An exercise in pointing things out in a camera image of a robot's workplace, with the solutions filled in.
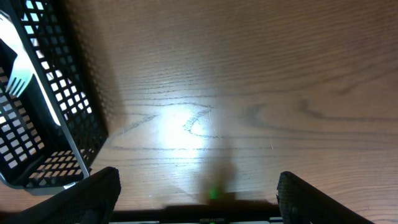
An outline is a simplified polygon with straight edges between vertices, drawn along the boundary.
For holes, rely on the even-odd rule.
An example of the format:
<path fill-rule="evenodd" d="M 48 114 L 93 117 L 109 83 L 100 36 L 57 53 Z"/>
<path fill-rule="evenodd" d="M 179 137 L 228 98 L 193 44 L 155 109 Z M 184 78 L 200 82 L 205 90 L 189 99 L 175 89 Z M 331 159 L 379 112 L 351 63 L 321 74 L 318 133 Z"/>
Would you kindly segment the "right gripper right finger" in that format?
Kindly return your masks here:
<path fill-rule="evenodd" d="M 289 171 L 280 174 L 277 191 L 280 214 L 285 224 L 370 223 Z"/>

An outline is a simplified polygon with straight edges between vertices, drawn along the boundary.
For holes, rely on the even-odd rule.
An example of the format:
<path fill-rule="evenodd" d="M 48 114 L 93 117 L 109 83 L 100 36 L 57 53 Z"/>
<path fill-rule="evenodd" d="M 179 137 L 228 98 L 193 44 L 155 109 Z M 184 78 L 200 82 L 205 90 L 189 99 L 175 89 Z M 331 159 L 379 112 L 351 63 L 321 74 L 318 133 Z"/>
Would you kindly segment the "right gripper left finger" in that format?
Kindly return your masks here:
<path fill-rule="evenodd" d="M 6 223 L 109 223 L 120 193 L 119 171 L 106 167 L 42 203 L 7 217 Z"/>

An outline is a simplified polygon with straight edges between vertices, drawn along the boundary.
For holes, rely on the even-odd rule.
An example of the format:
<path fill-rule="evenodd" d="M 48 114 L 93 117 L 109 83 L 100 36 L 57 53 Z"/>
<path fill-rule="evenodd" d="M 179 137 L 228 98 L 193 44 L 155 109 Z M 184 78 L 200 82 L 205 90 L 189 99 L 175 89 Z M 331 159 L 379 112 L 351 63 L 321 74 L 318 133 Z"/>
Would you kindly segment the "light blue plastic fork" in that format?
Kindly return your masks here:
<path fill-rule="evenodd" d="M 14 24 L 3 11 L 1 11 L 1 40 L 16 53 L 6 92 L 20 97 L 35 72 Z"/>

